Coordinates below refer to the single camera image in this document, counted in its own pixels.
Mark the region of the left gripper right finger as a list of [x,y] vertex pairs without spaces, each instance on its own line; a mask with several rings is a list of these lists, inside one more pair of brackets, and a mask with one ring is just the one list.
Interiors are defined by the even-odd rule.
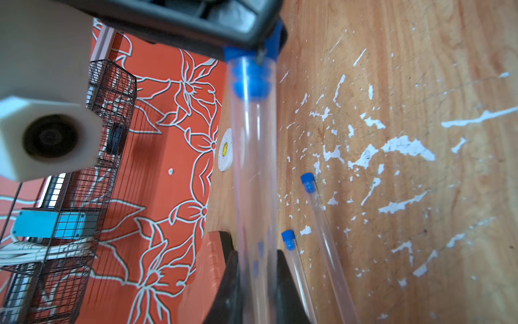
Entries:
[[277,323],[310,324],[282,250],[277,251]]

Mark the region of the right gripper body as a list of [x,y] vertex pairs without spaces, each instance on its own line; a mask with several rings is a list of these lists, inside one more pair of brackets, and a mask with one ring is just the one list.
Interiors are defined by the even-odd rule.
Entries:
[[283,48],[282,1],[67,1],[118,31],[227,61],[276,59]]

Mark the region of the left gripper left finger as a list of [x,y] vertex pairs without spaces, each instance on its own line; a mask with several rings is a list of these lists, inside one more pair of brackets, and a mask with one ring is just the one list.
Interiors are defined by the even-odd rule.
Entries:
[[243,300],[240,283],[239,255],[232,251],[226,263],[214,302],[203,324],[242,324]]

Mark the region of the clear test tube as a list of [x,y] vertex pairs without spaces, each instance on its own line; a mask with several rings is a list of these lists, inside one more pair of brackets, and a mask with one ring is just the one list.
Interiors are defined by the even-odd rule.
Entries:
[[310,290],[308,287],[306,276],[304,274],[304,267],[302,265],[300,251],[299,251],[297,243],[296,243],[295,250],[294,251],[287,250],[286,255],[287,255],[287,262],[288,262],[291,274],[294,278],[295,285],[298,289],[299,297],[302,301],[302,305],[304,307],[306,315],[308,316],[310,323],[318,323],[315,312],[314,312],[312,299],[310,296]]
[[343,271],[341,259],[332,233],[330,232],[325,206],[322,204],[318,189],[315,193],[306,194],[308,195],[308,202],[313,210],[313,220],[316,233],[318,234],[318,241],[321,246],[322,257],[325,261],[329,279],[333,287],[342,323],[360,323]]
[[244,323],[275,323],[277,287],[277,94],[241,101],[231,88],[237,250]]

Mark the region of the blue stopper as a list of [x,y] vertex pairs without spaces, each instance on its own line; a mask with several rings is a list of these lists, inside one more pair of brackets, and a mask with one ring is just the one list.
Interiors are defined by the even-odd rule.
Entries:
[[314,177],[313,173],[308,172],[308,173],[302,174],[300,178],[301,178],[301,182],[304,186],[304,190],[308,194],[312,194],[317,191],[316,181],[315,181],[315,177]]
[[294,251],[296,248],[296,240],[295,240],[295,233],[291,229],[286,230],[281,233],[281,237],[283,240],[283,243],[285,244],[285,247],[288,251]]
[[287,30],[278,20],[270,35],[256,50],[237,47],[224,49],[230,67],[229,82],[234,95],[241,101],[264,101],[274,89],[279,54],[286,44]]

